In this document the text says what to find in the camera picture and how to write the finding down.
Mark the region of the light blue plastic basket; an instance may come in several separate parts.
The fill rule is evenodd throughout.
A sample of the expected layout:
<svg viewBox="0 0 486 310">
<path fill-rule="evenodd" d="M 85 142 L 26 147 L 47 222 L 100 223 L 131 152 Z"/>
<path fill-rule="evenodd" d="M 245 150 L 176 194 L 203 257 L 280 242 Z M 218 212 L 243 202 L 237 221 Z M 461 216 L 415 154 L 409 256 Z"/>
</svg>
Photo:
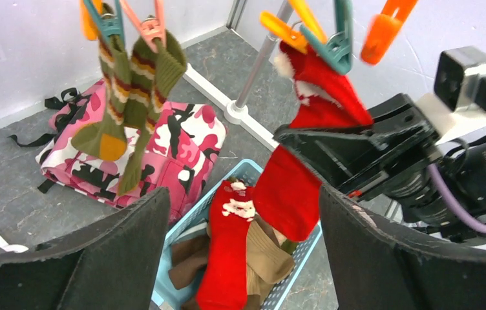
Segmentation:
<svg viewBox="0 0 486 310">
<path fill-rule="evenodd" d="M 253 204 L 262 169 L 243 160 L 166 235 L 152 301 L 173 309 L 197 301 L 201 309 L 243 309 L 263 275 L 272 282 L 261 309 L 279 309 L 322 234 L 316 226 L 288 255 L 260 229 Z"/>
</svg>

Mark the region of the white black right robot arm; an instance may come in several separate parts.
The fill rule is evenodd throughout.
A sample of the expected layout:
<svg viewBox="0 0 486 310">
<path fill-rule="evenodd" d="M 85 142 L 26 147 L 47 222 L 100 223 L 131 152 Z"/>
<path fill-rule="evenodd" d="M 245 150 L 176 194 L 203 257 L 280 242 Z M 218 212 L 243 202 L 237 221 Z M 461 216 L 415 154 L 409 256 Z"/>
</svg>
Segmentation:
<svg viewBox="0 0 486 310">
<path fill-rule="evenodd" d="M 370 109 L 374 124 L 350 128 L 279 127 L 274 137 L 323 183 L 361 202 L 384 195 L 401 205 L 403 221 L 427 234 L 454 243 L 483 245 L 486 233 L 465 225 L 445 205 L 428 166 L 458 203 L 486 223 L 486 136 L 456 139 L 446 154 L 432 117 L 406 94 L 397 94 Z"/>
</svg>

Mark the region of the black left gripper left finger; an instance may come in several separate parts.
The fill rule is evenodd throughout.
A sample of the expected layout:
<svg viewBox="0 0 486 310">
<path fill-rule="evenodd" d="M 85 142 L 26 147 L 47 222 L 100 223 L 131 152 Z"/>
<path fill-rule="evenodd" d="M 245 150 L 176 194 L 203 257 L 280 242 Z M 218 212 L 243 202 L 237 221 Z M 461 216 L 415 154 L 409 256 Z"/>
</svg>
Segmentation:
<svg viewBox="0 0 486 310">
<path fill-rule="evenodd" d="M 159 188 L 70 234 L 0 254 L 0 309 L 147 309 L 169 210 Z"/>
</svg>

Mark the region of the dark brown sock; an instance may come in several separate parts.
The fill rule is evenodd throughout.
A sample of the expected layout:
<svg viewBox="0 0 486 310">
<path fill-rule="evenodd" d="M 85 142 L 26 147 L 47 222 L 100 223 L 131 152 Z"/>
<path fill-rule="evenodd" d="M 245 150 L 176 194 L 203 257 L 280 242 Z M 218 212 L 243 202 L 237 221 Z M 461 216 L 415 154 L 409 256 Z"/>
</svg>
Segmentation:
<svg viewBox="0 0 486 310">
<path fill-rule="evenodd" d="M 171 246 L 171 265 L 168 271 L 173 287 L 180 291 L 191 289 L 180 309 L 201 309 L 196 300 L 197 290 L 209 261 L 210 237 L 196 236 Z"/>
</svg>

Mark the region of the white drying rack stand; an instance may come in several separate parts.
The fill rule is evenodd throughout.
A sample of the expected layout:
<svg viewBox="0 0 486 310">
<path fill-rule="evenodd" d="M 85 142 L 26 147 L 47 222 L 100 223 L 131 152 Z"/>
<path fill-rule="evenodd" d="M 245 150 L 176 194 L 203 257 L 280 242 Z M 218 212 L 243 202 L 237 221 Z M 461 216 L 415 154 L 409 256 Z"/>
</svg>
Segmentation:
<svg viewBox="0 0 486 310">
<path fill-rule="evenodd" d="M 269 99 L 290 106 L 271 65 L 261 70 L 261 8 L 279 1 L 166 1 L 168 29 L 181 41 L 189 71 L 229 99 L 241 97 L 257 121 L 281 121 Z M 98 80 L 98 50 L 81 33 L 77 1 L 0 1 L 0 246 L 31 246 L 84 227 L 113 208 L 55 185 L 46 194 L 26 143 L 48 132 L 43 101 L 62 90 L 85 90 Z"/>
</svg>

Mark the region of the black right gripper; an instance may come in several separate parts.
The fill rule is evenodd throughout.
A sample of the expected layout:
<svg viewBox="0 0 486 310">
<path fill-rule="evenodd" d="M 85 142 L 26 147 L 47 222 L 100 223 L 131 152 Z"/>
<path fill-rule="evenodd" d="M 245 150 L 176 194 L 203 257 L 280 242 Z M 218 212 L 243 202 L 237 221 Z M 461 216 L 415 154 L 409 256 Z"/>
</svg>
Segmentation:
<svg viewBox="0 0 486 310">
<path fill-rule="evenodd" d="M 426 171 L 437 130 L 407 94 L 368 109 L 369 127 L 279 127 L 274 138 L 325 183 L 357 201 L 384 194 L 416 210 L 438 198 Z"/>
</svg>

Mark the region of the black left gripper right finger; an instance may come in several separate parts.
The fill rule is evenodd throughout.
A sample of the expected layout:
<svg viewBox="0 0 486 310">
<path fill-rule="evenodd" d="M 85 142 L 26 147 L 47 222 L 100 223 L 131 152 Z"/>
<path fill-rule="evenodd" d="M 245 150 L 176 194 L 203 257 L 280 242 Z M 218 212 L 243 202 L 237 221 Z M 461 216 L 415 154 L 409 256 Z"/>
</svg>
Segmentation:
<svg viewBox="0 0 486 310">
<path fill-rule="evenodd" d="M 340 309 L 486 309 L 486 251 L 360 207 L 329 185 L 321 227 Z"/>
</svg>

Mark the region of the striped olive sock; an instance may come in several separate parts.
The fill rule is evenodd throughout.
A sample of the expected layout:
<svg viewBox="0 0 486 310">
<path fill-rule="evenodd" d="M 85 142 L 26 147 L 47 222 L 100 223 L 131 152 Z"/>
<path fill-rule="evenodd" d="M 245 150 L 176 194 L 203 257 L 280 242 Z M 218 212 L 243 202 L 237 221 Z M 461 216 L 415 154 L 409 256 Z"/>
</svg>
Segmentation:
<svg viewBox="0 0 486 310">
<path fill-rule="evenodd" d="M 124 110 L 125 125 L 140 131 L 134 152 L 118 182 L 117 194 L 122 196 L 137 187 L 142 177 L 142 161 L 169 93 L 187 70 L 185 54 L 170 31 L 166 44 L 152 51 L 139 38 L 132 50 L 131 89 Z"/>
<path fill-rule="evenodd" d="M 99 61 L 105 85 L 101 121 L 82 126 L 72 139 L 75 149 L 105 161 L 118 160 L 127 149 L 124 110 L 132 73 L 125 43 L 119 35 L 99 42 Z"/>
</svg>

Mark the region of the red sock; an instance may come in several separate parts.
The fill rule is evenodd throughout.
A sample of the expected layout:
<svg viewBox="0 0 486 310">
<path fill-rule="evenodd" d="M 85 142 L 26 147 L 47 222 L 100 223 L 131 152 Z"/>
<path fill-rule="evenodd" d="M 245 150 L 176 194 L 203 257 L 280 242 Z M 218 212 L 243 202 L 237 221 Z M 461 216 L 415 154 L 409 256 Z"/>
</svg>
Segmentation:
<svg viewBox="0 0 486 310">
<path fill-rule="evenodd" d="M 209 208 L 209 261 L 196 294 L 201 309 L 243 309 L 247 301 L 246 239 L 255 217 L 253 187 L 224 180 Z"/>
<path fill-rule="evenodd" d="M 330 68 L 308 47 L 305 53 L 279 44 L 275 66 L 291 78 L 299 109 L 288 125 L 290 133 L 273 151 L 254 190 L 259 215 L 294 242 L 302 242 L 319 221 L 322 178 L 310 170 L 317 161 L 332 160 L 323 151 L 320 129 L 373 124 L 350 80 Z"/>
</svg>

